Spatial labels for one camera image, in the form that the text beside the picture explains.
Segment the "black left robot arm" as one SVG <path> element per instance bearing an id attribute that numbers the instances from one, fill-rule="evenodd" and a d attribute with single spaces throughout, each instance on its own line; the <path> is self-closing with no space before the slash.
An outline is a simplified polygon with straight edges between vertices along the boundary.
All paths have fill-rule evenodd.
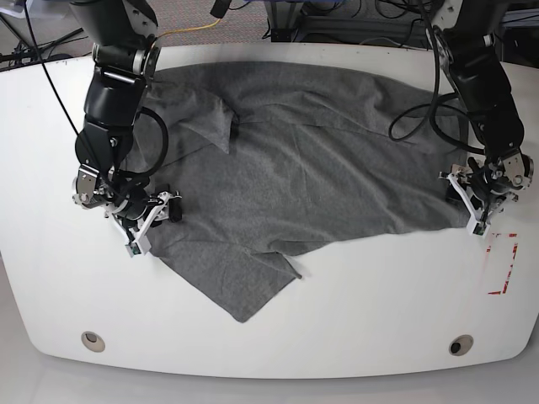
<path id="1" fill-rule="evenodd" d="M 484 209 L 531 183 L 531 159 L 521 152 L 525 130 L 510 80 L 494 47 L 507 1 L 435 1 L 430 15 L 442 69 L 483 145 L 484 167 L 470 163 L 467 180 Z"/>

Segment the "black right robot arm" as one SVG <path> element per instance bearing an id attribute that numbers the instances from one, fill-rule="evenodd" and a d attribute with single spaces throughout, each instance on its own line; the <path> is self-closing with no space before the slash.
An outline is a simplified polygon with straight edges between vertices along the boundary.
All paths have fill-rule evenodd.
<path id="1" fill-rule="evenodd" d="M 157 17 L 145 1 L 71 1 L 77 21 L 93 41 L 93 78 L 84 104 L 84 121 L 75 152 L 80 163 L 75 201 L 102 206 L 121 228 L 136 228 L 164 199 L 148 194 L 151 176 L 163 165 L 169 137 L 164 120 L 143 106 L 156 69 Z M 134 126 L 145 115 L 161 132 L 161 150 L 142 172 L 121 169 L 134 145 Z"/>

